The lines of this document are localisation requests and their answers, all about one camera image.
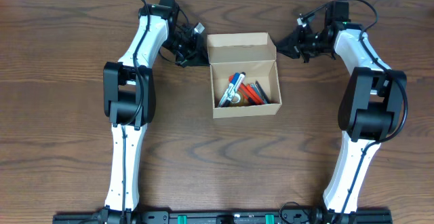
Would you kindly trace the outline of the cardboard box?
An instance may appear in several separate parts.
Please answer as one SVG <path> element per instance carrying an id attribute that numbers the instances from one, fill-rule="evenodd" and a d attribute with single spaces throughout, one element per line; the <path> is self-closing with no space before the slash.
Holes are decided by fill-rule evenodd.
<path id="1" fill-rule="evenodd" d="M 213 118 L 274 115 L 282 105 L 277 50 L 268 33 L 208 35 Z M 258 81 L 270 104 L 230 107 L 241 83 Z"/>

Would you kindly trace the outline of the yellow tape roll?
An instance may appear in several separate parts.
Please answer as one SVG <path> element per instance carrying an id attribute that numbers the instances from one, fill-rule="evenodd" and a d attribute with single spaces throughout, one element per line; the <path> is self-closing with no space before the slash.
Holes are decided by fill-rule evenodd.
<path id="1" fill-rule="evenodd" d="M 248 105 L 250 105 L 250 102 L 244 97 L 241 92 L 236 92 L 236 94 L 229 103 L 230 107 L 246 107 Z"/>

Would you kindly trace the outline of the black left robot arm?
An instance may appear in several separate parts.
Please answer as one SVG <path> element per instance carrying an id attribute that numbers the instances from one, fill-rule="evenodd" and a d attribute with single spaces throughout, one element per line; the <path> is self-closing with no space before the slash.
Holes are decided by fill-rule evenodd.
<path id="1" fill-rule="evenodd" d="M 202 23 L 178 24 L 182 10 L 176 0 L 145 3 L 138 10 L 138 30 L 126 53 L 103 69 L 104 114 L 111 123 L 113 160 L 109 191 L 99 223 L 139 223 L 140 154 L 148 124 L 155 115 L 153 65 L 165 48 L 175 65 L 207 67 Z"/>

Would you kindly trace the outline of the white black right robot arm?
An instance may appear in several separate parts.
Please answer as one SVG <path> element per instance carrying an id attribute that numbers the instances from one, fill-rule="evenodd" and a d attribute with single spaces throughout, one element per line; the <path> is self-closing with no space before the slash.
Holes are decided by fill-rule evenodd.
<path id="1" fill-rule="evenodd" d="M 395 137 L 408 115 L 407 77 L 384 63 L 370 45 L 359 24 L 334 22 L 315 33 L 300 24 L 276 42 L 287 57 L 339 56 L 350 79 L 338 110 L 342 144 L 332 179 L 323 193 L 326 210 L 349 215 L 357 210 L 357 199 L 372 158 L 380 145 Z"/>

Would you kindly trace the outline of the orange utility knife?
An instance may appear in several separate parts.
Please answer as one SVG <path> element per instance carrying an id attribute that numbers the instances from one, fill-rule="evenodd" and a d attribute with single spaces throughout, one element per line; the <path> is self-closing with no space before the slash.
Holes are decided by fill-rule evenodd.
<path id="1" fill-rule="evenodd" d="M 260 98 L 256 96 L 254 91 L 250 90 L 248 86 L 244 83 L 241 83 L 237 89 L 237 92 L 241 92 L 244 97 L 250 102 L 250 105 L 263 105 Z"/>

